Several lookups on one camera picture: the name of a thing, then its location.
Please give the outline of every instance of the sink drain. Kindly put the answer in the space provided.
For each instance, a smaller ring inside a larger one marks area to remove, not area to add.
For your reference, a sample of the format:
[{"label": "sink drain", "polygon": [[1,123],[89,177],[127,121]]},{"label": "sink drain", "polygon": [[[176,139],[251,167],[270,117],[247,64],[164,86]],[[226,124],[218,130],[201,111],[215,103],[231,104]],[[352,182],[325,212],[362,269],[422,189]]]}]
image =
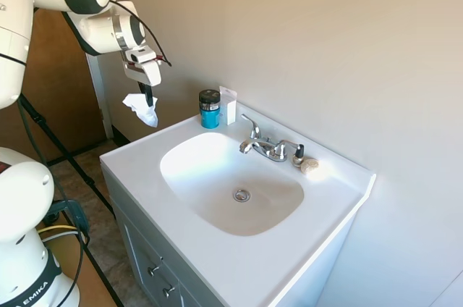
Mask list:
[{"label": "sink drain", "polygon": [[238,202],[246,202],[251,198],[251,194],[247,190],[238,190],[234,192],[233,198]]}]

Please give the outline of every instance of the floor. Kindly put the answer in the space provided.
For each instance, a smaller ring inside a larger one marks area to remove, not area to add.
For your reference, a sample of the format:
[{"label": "floor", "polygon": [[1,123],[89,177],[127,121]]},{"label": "floor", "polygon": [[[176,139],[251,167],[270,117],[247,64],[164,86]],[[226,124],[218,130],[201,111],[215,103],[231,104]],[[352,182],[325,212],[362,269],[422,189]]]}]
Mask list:
[{"label": "floor", "polygon": [[[97,148],[75,157],[84,171],[95,180],[96,187],[109,199],[101,173],[99,156],[117,146],[107,141]],[[93,191],[83,182],[68,161],[51,167],[69,199],[80,203],[90,223],[90,252],[108,278],[125,307],[153,307],[138,287],[130,267],[116,220]]]}]

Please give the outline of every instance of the white sink basin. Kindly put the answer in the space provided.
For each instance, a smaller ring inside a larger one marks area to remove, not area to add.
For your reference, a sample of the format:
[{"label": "white sink basin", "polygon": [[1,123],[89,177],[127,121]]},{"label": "white sink basin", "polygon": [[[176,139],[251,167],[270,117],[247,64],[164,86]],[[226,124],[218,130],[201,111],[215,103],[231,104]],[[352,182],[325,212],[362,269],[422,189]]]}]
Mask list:
[{"label": "white sink basin", "polygon": [[[286,219],[304,192],[279,164],[243,155],[238,147],[226,135],[203,133],[171,149],[160,168],[172,191],[197,215],[225,232],[251,236]],[[248,201],[234,198],[240,190],[249,193]]]}]

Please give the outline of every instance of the drawer handle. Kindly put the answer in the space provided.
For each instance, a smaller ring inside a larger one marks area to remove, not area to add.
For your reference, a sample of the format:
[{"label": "drawer handle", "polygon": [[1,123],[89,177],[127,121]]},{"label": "drawer handle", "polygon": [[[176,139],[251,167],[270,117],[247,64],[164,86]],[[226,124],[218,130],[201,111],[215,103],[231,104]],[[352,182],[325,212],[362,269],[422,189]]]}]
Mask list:
[{"label": "drawer handle", "polygon": [[159,266],[154,265],[154,267],[148,267],[148,274],[154,276],[155,272],[159,269]]},{"label": "drawer handle", "polygon": [[166,288],[164,288],[164,289],[162,290],[162,293],[164,294],[164,296],[165,296],[166,298],[169,298],[169,296],[171,295],[170,293],[173,292],[174,290],[175,290],[175,287],[171,286],[171,288],[168,289],[168,290],[167,290]]}]

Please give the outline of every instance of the franka emika robot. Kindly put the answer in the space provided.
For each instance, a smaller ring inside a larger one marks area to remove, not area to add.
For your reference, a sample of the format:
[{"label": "franka emika robot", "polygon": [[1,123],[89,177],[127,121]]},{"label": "franka emika robot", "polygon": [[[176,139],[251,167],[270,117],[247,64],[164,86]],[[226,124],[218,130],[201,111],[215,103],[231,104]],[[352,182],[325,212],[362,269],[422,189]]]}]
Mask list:
[{"label": "franka emika robot", "polygon": [[[86,53],[120,51],[126,76],[139,82],[153,105],[151,86],[161,82],[159,64],[167,60],[145,42],[146,25],[131,1],[0,0],[0,109],[20,96],[37,8],[63,12]],[[0,127],[8,130],[8,123]],[[0,148],[0,307],[79,305],[78,287],[71,290],[72,279],[61,272],[35,230],[53,195],[47,167]]]}]

